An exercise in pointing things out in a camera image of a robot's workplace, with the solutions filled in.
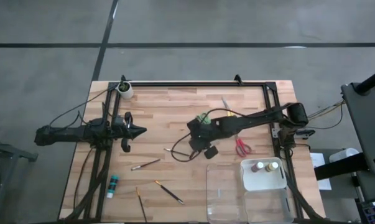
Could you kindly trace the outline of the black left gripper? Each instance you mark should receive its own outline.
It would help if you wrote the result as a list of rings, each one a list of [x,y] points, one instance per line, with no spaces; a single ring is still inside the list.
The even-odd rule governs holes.
[[[136,126],[133,123],[133,117],[131,112],[125,112],[124,114],[125,124],[112,124],[111,125],[111,137],[115,139],[121,138],[121,149],[124,152],[130,152],[131,146],[129,145],[129,140],[134,140],[145,131],[146,128]]]

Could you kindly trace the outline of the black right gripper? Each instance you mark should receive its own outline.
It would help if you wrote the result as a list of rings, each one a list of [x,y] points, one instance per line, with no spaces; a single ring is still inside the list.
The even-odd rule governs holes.
[[[198,119],[193,119],[187,123],[190,135],[195,139],[217,140],[230,138],[236,134],[234,126],[231,124],[235,117],[224,116],[211,119],[209,124],[202,123]],[[211,146],[205,150],[207,159],[212,159],[218,154],[216,146]]]

